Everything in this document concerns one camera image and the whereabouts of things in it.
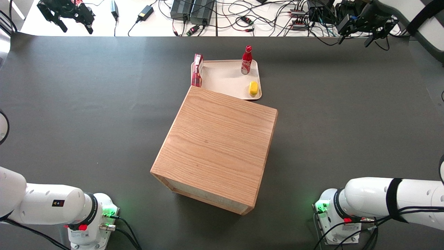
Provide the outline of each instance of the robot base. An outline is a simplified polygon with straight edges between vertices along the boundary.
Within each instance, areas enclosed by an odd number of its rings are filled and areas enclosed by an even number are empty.
[[[101,225],[114,225],[115,219],[104,217],[104,214],[118,215],[119,209],[106,194],[94,194],[97,199],[97,214],[87,230],[71,230],[68,237],[71,249],[75,250],[105,250],[111,235],[110,231],[100,230]]]
[[[321,212],[317,216],[319,218],[319,227],[321,228],[321,232],[323,234],[330,230],[333,226],[344,222],[344,219],[339,216],[333,203],[336,192],[337,189],[327,189],[321,194],[319,200],[313,205],[316,212]],[[351,234],[360,231],[361,225],[361,223],[350,223],[335,227],[326,235],[326,244],[338,245]],[[356,244],[358,242],[359,234],[349,238],[344,242],[344,244]]]

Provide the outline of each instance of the wooden crate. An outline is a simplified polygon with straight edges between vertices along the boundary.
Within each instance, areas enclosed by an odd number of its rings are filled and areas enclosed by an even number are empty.
[[[176,193],[247,214],[256,204],[277,113],[191,86],[150,172]]]

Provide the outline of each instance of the red button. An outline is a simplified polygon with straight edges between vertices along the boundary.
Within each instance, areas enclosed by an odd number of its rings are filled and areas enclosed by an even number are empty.
[[[88,228],[88,225],[85,225],[85,224],[79,226],[80,231],[85,231],[87,228]]]

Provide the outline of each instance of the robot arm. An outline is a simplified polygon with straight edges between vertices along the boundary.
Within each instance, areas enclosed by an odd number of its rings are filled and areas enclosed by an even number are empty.
[[[444,156],[440,175],[444,176]],[[399,210],[411,206],[443,207],[444,182],[398,178],[364,177],[350,180],[343,189],[328,189],[314,204],[328,244],[338,244],[361,230],[362,218],[390,216],[401,222],[416,223],[444,230],[444,213],[409,213]],[[350,222],[342,227],[335,225]],[[358,243],[359,235],[345,241]]]
[[[9,121],[0,110],[0,144],[9,134]],[[0,223],[64,224],[71,247],[104,250],[115,230],[118,207],[106,194],[84,193],[67,185],[27,183],[19,173],[0,167]]]
[[[74,0],[74,2],[71,0],[40,0],[37,3],[37,7],[46,21],[54,22],[60,26],[63,32],[66,32],[68,28],[60,20],[61,17],[72,18],[76,22],[85,25],[86,30],[90,34],[93,32],[91,26],[94,21],[94,13],[81,0]]]
[[[441,0],[371,0],[357,15],[346,15],[337,26],[339,44],[351,33],[369,32],[367,47],[385,38],[397,24],[394,15],[437,60],[444,63],[444,2]]]

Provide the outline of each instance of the bottle label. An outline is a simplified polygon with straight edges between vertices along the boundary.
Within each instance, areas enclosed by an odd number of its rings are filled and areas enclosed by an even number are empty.
[[[241,72],[242,74],[248,74],[251,68],[251,61],[242,60]]]

